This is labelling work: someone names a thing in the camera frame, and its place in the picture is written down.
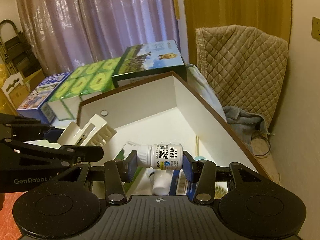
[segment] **gray towel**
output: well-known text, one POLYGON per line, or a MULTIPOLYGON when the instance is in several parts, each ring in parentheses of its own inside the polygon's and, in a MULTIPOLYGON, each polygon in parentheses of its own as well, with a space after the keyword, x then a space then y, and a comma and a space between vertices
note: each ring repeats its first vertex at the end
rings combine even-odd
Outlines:
POLYGON ((227 123, 251 152, 251 137, 255 131, 258 130, 262 134, 273 135, 268 132, 266 120, 261 114, 251 114, 237 106, 225 106, 223 111, 226 115, 227 123))

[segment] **qr code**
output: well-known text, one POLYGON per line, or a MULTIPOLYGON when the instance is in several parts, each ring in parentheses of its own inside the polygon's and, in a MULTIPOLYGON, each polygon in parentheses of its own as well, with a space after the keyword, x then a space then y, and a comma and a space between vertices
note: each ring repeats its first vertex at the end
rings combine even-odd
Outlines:
POLYGON ((159 159, 169 159, 168 150, 159 150, 159 159))

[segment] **blue box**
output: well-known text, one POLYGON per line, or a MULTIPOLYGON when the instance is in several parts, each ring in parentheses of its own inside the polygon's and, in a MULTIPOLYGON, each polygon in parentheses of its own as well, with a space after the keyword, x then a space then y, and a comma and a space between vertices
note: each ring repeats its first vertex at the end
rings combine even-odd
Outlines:
POLYGON ((42 123, 51 123, 55 115, 46 102, 71 73, 46 77, 21 103, 17 109, 18 114, 39 119, 42 123))

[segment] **beige quilted cover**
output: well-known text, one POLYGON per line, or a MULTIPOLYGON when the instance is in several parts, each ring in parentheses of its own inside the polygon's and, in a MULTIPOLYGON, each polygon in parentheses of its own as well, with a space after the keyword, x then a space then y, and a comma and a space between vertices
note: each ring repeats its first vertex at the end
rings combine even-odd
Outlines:
POLYGON ((222 106, 262 114, 270 125, 287 66, 288 43, 255 27, 196 29, 197 66, 222 106))

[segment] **purple curtain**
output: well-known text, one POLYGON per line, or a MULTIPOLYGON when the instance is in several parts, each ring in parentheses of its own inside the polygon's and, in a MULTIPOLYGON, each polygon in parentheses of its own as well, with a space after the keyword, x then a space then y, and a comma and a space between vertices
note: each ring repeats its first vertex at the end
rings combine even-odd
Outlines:
POLYGON ((172 0, 17 0, 46 74, 119 57, 128 46, 177 40, 172 0))

